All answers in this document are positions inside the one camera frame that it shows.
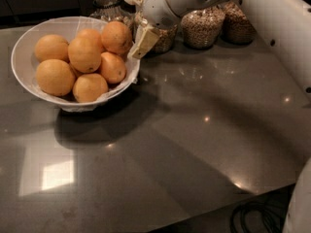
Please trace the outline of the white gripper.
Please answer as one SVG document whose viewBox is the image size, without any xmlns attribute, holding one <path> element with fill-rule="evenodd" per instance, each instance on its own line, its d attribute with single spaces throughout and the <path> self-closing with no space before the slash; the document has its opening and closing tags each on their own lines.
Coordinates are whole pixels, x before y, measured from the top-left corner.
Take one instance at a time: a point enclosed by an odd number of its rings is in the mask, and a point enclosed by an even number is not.
<svg viewBox="0 0 311 233">
<path fill-rule="evenodd" d="M 159 30 L 168 29 L 177 24 L 187 13 L 203 8 L 208 0 L 124 0 L 132 6 L 142 6 L 143 17 L 147 26 L 139 25 L 135 43 L 129 55 L 136 59 L 143 58 L 158 42 Z"/>
</svg>

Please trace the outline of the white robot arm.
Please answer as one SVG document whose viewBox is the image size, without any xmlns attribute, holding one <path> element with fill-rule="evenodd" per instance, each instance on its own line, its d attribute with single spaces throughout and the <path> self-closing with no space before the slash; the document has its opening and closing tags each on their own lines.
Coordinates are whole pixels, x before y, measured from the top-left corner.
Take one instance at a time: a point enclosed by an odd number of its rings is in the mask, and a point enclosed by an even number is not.
<svg viewBox="0 0 311 233">
<path fill-rule="evenodd" d="M 187 13 L 221 0 L 143 0 L 154 28 L 172 26 Z M 253 197 L 297 182 L 310 158 L 310 7 L 302 0 L 230 0 L 255 27 L 259 44 L 241 52 L 217 48 L 187 55 L 175 66 L 198 64 L 200 82 L 176 80 L 194 119 L 164 123 L 160 131 L 194 156 L 213 175 L 195 188 L 208 191 L 204 204 L 222 206 L 227 192 Z"/>
</svg>

